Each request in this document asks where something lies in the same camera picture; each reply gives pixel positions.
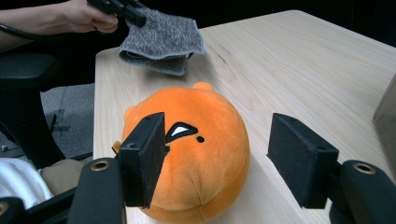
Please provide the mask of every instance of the plush toy's face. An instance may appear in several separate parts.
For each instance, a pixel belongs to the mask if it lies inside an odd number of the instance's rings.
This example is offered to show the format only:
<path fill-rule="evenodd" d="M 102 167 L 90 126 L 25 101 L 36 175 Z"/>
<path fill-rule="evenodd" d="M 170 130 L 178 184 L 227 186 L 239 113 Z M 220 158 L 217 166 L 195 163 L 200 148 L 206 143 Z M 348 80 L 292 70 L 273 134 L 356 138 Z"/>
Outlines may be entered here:
<path fill-rule="evenodd" d="M 240 194 L 248 176 L 245 124 L 233 106 L 206 83 L 157 91 L 125 113 L 122 140 L 145 116 L 164 112 L 169 151 L 148 216 L 199 223 L 218 216 Z"/>

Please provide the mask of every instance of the office chair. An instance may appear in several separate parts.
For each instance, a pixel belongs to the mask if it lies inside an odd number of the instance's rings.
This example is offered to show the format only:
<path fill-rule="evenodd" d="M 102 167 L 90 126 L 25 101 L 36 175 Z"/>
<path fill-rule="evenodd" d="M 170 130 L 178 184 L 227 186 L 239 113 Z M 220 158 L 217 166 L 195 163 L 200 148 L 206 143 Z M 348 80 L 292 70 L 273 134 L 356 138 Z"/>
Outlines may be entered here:
<path fill-rule="evenodd" d="M 59 62 L 48 54 L 0 54 L 0 126 L 36 169 L 65 159 L 50 133 L 40 96 L 40 86 L 59 70 Z"/>

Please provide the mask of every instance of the beige fabric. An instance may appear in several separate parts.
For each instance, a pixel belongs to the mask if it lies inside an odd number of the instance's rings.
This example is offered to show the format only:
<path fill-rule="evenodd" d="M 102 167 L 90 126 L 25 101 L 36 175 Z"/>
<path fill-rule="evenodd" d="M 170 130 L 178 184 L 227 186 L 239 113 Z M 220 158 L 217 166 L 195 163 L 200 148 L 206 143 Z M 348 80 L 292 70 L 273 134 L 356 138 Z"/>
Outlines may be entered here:
<path fill-rule="evenodd" d="M 82 161 L 66 159 L 42 169 L 41 175 L 54 196 L 77 186 L 82 167 L 92 161 L 92 157 Z"/>

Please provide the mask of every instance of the human arm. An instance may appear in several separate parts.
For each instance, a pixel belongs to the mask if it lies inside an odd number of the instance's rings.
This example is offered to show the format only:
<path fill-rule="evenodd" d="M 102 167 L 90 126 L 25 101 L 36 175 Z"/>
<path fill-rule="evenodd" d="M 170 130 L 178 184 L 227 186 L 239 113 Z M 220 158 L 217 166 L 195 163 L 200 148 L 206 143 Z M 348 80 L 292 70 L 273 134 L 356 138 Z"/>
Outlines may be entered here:
<path fill-rule="evenodd" d="M 0 10 L 0 23 L 33 35 L 87 33 L 97 30 L 112 33 L 118 20 L 91 7 L 86 0 L 70 0 L 41 7 Z M 32 40 L 0 31 L 0 53 Z"/>

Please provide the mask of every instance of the white fabric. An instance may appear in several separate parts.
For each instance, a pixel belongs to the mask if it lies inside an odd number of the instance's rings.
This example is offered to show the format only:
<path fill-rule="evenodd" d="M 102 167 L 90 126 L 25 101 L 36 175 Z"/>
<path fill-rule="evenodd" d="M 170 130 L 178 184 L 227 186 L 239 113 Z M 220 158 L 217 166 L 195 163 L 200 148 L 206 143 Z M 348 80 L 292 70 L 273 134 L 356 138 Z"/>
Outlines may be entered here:
<path fill-rule="evenodd" d="M 27 161 L 0 158 L 0 198 L 18 197 L 25 209 L 52 197 L 44 179 Z"/>

